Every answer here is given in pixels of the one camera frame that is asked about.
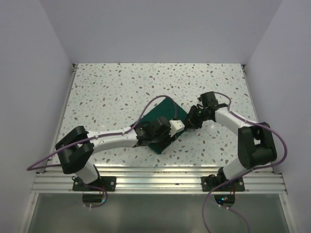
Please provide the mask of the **green surgical drape cloth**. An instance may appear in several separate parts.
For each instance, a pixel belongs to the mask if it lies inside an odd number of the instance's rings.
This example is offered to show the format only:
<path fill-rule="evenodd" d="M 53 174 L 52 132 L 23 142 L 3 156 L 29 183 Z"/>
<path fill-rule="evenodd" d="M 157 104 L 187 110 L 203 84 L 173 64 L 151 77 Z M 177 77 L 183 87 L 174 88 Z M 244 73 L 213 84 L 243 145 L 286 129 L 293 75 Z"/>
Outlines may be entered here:
<path fill-rule="evenodd" d="M 145 130 L 147 133 L 154 135 L 162 135 L 170 132 L 170 120 L 184 120 L 187 113 L 172 99 L 166 97 L 162 102 L 157 104 L 150 112 L 144 114 L 141 119 L 137 120 L 133 126 L 133 131 Z M 185 129 L 174 136 L 177 138 L 185 131 Z M 163 150 L 154 150 L 157 154 L 161 154 Z"/>

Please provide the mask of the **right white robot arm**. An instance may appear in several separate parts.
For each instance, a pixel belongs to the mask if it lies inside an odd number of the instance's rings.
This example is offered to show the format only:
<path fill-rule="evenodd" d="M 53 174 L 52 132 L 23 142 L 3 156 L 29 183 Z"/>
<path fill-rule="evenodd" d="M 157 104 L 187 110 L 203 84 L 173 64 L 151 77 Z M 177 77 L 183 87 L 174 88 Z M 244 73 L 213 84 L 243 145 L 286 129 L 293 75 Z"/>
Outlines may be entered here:
<path fill-rule="evenodd" d="M 254 123 L 230 111 L 228 104 L 219 103 L 215 92 L 200 95 L 201 104 L 193 105 L 184 121 L 185 130 L 202 128 L 203 122 L 212 120 L 222 124 L 238 137 L 237 158 L 218 170 L 216 175 L 203 179 L 203 183 L 211 188 L 228 190 L 234 184 L 234 178 L 264 166 L 277 158 L 274 139 L 269 124 Z"/>

